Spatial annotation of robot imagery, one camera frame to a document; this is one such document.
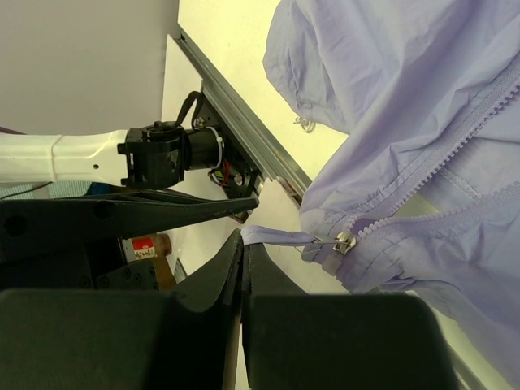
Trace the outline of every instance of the red wire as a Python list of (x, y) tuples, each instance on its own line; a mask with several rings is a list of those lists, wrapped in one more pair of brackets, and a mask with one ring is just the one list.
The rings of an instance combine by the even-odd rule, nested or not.
[(229, 176), (231, 175), (231, 167), (229, 166), (229, 162), (224, 161), (222, 163), (222, 167), (224, 168), (225, 173), (224, 173), (224, 180), (222, 180), (222, 183), (220, 183), (220, 187), (223, 187), (224, 185), (226, 185), (228, 183)]

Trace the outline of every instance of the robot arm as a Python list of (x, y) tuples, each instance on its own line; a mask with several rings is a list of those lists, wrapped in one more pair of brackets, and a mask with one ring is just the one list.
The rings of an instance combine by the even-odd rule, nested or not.
[(197, 113), (204, 97), (192, 92), (175, 122), (145, 128), (94, 136), (0, 133), (0, 183), (81, 180), (165, 189), (182, 181), (184, 171), (219, 168), (226, 158), (219, 127), (196, 126), (194, 119), (194, 129), (180, 126), (195, 101)]
[(0, 183), (83, 180), (121, 185), (127, 160), (118, 154), (128, 131), (95, 136), (0, 135)]

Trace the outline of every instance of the metal rail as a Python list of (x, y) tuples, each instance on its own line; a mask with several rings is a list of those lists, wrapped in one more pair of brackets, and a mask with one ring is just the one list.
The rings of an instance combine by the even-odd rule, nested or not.
[(185, 31), (175, 40), (203, 79), (203, 91), (211, 105), (258, 165), (262, 175), (282, 176), (303, 195), (311, 180), (254, 114), (235, 89), (201, 52)]

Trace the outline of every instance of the red label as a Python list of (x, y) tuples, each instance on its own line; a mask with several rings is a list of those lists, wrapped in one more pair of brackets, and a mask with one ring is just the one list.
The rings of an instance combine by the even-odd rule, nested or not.
[(132, 238), (132, 243), (134, 250), (143, 250), (154, 247), (154, 240), (152, 240), (152, 237)]
[(137, 260), (155, 257), (154, 240), (150, 237), (132, 239), (132, 243), (133, 252)]

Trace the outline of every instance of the zipper slider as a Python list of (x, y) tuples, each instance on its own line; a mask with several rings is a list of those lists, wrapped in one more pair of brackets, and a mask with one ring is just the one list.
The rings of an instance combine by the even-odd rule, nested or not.
[(333, 252), (322, 263), (322, 269), (332, 276), (336, 276), (343, 257), (356, 246), (358, 238), (347, 230), (338, 234), (334, 242)]
[(348, 230), (337, 235), (338, 243), (334, 245), (334, 251), (345, 256), (356, 244), (358, 238)]

